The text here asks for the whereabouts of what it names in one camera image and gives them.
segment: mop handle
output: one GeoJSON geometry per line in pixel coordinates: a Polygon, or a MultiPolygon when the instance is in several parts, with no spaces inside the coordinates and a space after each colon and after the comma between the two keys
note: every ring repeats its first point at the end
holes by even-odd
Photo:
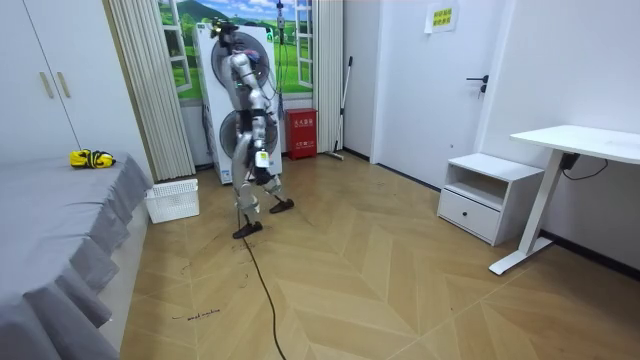
{"type": "Polygon", "coordinates": [[[349,66],[347,67],[347,80],[344,83],[344,92],[342,93],[342,104],[340,105],[340,115],[344,113],[344,103],[347,100],[347,88],[349,87],[349,75],[351,75],[351,63],[353,56],[349,56],[349,66]]]}
{"type": "Polygon", "coordinates": [[[333,144],[333,152],[338,151],[338,140],[342,132],[342,123],[344,122],[344,103],[347,101],[347,88],[349,88],[349,76],[351,75],[351,63],[353,56],[349,56],[349,66],[347,67],[347,80],[344,82],[344,92],[342,93],[342,103],[340,104],[340,122],[338,123],[338,133],[336,134],[336,142],[333,144]]]}

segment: yellow sign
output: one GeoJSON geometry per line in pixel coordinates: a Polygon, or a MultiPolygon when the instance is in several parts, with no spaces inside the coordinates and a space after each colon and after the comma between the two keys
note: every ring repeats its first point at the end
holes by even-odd
{"type": "Polygon", "coordinates": [[[452,8],[438,10],[433,13],[433,27],[445,26],[451,23],[452,8]]]}

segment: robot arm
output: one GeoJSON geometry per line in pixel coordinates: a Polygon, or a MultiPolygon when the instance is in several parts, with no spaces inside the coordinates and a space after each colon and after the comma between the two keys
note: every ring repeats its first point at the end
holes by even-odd
{"type": "Polygon", "coordinates": [[[257,149],[264,151],[266,148],[265,139],[268,116],[266,112],[266,99],[262,95],[262,89],[260,89],[260,85],[258,85],[256,76],[251,69],[251,62],[246,54],[239,53],[232,55],[231,66],[241,81],[251,88],[249,101],[253,113],[253,144],[257,149]]]}

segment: robot leg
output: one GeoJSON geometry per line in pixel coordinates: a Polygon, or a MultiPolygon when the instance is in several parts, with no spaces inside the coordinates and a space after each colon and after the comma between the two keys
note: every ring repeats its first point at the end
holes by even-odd
{"type": "Polygon", "coordinates": [[[245,226],[233,233],[234,239],[240,239],[262,230],[262,224],[260,223],[260,204],[251,192],[251,184],[246,180],[249,172],[248,165],[250,164],[250,161],[247,161],[250,144],[250,132],[245,132],[240,135],[233,153],[233,158],[231,159],[231,176],[233,190],[236,194],[236,206],[247,221],[245,226]]]}
{"type": "Polygon", "coordinates": [[[266,183],[262,182],[258,183],[258,185],[262,185],[262,188],[267,194],[275,197],[278,200],[278,204],[269,209],[270,213],[277,214],[279,212],[289,210],[295,205],[293,203],[293,200],[286,197],[284,189],[282,187],[282,183],[280,182],[280,177],[278,177],[278,175],[271,175],[266,183]]]}

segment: yellow glove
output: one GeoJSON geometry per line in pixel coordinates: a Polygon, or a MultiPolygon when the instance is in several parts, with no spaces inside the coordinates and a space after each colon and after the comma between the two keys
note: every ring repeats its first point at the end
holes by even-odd
{"type": "Polygon", "coordinates": [[[107,152],[91,150],[72,151],[69,154],[69,162],[74,168],[101,169],[111,167],[116,163],[116,159],[107,152]]]}

